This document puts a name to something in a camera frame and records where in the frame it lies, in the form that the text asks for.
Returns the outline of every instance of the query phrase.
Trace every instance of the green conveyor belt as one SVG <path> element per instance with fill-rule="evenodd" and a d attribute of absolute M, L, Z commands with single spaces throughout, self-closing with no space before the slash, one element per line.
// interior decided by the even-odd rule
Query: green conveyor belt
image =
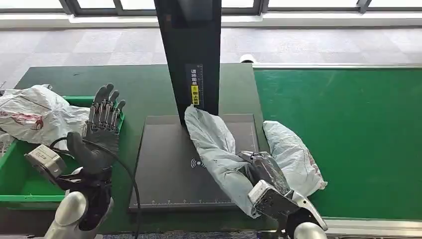
<path fill-rule="evenodd" d="M 326 217 L 421 220 L 422 70 L 256 70 L 265 120 L 295 131 L 328 181 Z"/>

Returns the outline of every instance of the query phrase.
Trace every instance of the gray robotic hand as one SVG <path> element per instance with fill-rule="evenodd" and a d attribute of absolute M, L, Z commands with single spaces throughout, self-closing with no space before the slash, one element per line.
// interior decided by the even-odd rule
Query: gray robotic hand
<path fill-rule="evenodd" d="M 67 135 L 67 147 L 72 156 L 89 173 L 97 174 L 110 167 L 113 157 L 83 141 L 93 142 L 114 154 L 118 154 L 120 114 L 126 101 L 117 103 L 118 91 L 113 91 L 114 85 L 102 86 L 96 93 L 87 121 L 87 133 L 82 137 L 75 132 Z"/>

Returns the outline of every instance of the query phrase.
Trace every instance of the gray electronic device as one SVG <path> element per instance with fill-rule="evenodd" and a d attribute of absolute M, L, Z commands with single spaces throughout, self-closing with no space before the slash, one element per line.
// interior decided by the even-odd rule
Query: gray electronic device
<path fill-rule="evenodd" d="M 259 150 L 252 114 L 221 118 L 236 140 L 236 153 Z M 238 209 L 204 168 L 178 116 L 147 117 L 135 178 L 143 210 Z M 129 209 L 137 210 L 133 192 Z"/>

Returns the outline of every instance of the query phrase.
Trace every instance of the green crate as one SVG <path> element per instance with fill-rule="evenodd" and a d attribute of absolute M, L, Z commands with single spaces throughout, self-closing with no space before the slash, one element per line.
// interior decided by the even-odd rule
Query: green crate
<path fill-rule="evenodd" d="M 71 105 L 90 107 L 94 97 L 64 97 Z M 121 114 L 120 125 L 124 119 Z M 6 154 L 0 158 L 0 207 L 10 209 L 54 209 L 64 198 L 65 192 L 52 184 L 32 168 L 24 158 L 38 144 L 15 140 Z M 65 173 L 71 173 L 78 168 L 77 162 L 63 156 L 67 168 Z"/>

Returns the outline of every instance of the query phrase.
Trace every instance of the white plastic bag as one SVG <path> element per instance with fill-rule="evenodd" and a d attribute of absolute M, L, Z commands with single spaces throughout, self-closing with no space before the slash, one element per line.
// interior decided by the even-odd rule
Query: white plastic bag
<path fill-rule="evenodd" d="M 290 129 L 277 121 L 265 121 L 264 132 L 271 155 L 290 188 L 307 197 L 327 185 L 308 148 Z"/>
<path fill-rule="evenodd" d="M 74 131 L 83 135 L 90 109 L 71 106 L 45 86 L 3 90 L 0 96 L 0 128 L 30 143 L 50 145 Z M 56 145 L 66 150 L 66 142 Z"/>
<path fill-rule="evenodd" d="M 10 134 L 0 130 L 0 159 L 7 152 L 14 138 Z"/>
<path fill-rule="evenodd" d="M 244 213 L 260 216 L 247 197 L 253 186 L 239 172 L 248 162 L 236 155 L 234 137 L 224 121 L 193 106 L 186 109 L 185 121 L 202 162 L 220 188 Z"/>

